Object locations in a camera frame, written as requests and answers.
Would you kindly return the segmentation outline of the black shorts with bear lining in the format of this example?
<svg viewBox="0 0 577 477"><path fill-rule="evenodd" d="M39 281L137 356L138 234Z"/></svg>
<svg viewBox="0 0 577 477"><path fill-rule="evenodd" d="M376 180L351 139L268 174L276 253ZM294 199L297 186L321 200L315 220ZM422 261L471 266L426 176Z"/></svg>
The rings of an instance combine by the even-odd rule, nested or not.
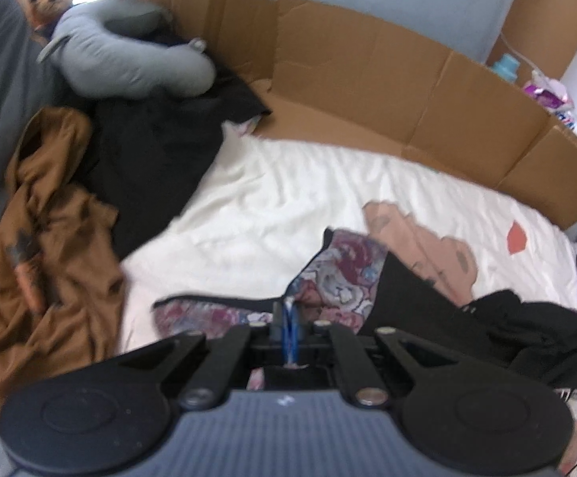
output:
<svg viewBox="0 0 577 477"><path fill-rule="evenodd" d="M283 293L305 320L368 336L394 326L558 390L577 389L577 311L511 290L455 305L378 240L326 229L321 250Z"/></svg>

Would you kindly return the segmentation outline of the cream bear print bedsheet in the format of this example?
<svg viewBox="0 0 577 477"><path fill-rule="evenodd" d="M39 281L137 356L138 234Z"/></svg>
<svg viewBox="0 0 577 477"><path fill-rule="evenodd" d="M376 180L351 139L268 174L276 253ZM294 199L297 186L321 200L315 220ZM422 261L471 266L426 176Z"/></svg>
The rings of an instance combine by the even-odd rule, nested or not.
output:
<svg viewBox="0 0 577 477"><path fill-rule="evenodd" d="M191 202L123 260L120 350L269 320L326 229L382 242L455 305L511 290L577 311L577 243L514 198L393 156L227 132ZM558 391L574 419L560 468L577 476L577 389Z"/></svg>

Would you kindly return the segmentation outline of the brown t-shirt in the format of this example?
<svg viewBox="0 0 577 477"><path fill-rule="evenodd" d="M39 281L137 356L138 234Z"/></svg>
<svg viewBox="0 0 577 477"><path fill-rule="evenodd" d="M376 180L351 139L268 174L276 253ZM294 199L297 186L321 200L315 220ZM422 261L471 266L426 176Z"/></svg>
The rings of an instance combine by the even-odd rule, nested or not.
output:
<svg viewBox="0 0 577 477"><path fill-rule="evenodd" d="M124 278L117 211L72 180L91 136L84 114L44 108L5 173L0 219L0 409L25 384L112 357Z"/></svg>

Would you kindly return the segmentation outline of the black garment under pillow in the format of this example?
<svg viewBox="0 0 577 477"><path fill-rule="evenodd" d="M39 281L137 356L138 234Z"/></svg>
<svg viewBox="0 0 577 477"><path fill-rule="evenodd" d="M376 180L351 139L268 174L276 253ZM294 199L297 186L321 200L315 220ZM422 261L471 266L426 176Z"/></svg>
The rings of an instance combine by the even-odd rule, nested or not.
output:
<svg viewBox="0 0 577 477"><path fill-rule="evenodd" d="M92 124L72 180L117 209L111 244L119 258L160 234L184 210L223 144L223 123L241 125L271 113L223 65L199 97L157 88L145 99L94 99L67 88L61 103Z"/></svg>

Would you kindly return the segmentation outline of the brown cardboard sheet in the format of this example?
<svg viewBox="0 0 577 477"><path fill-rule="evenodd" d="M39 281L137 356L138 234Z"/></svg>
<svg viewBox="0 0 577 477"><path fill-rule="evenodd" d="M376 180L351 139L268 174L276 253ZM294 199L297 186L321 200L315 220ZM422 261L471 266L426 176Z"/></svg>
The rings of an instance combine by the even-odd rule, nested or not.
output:
<svg viewBox="0 0 577 477"><path fill-rule="evenodd" d="M393 154L577 222L577 135L443 44L311 0L147 1L267 102L261 135Z"/></svg>

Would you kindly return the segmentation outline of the purple white refill pouch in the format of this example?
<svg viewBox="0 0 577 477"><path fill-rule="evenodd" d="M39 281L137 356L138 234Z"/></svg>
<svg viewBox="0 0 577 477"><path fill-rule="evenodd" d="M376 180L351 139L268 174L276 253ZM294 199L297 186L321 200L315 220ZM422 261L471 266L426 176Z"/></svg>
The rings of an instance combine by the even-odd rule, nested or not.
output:
<svg viewBox="0 0 577 477"><path fill-rule="evenodd" d="M523 91L577 135L577 114L574 102L567 88L560 81L544 76L540 71L533 69L531 79L523 85Z"/></svg>

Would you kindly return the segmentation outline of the detergent bottle teal cap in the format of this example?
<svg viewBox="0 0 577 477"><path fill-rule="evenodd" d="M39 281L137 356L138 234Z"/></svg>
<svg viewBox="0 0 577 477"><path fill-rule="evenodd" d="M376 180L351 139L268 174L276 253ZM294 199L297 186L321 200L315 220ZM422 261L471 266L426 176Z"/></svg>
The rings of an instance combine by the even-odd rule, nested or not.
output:
<svg viewBox="0 0 577 477"><path fill-rule="evenodd" d="M518 79L519 67L519 60L511 54L505 53L493 64L491 70L497 76L500 76L501 79L509 83L515 83Z"/></svg>

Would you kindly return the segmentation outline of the grey neck pillow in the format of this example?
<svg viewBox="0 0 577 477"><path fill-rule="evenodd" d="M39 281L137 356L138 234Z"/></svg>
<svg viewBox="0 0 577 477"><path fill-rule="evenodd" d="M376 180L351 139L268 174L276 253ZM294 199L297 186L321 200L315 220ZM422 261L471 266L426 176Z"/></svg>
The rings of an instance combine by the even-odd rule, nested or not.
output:
<svg viewBox="0 0 577 477"><path fill-rule="evenodd" d="M172 21L167 9L142 0L81 3L58 20L37 62L52 62L87 98L142 99L157 88L200 96L216 76L203 40L166 47L140 39Z"/></svg>

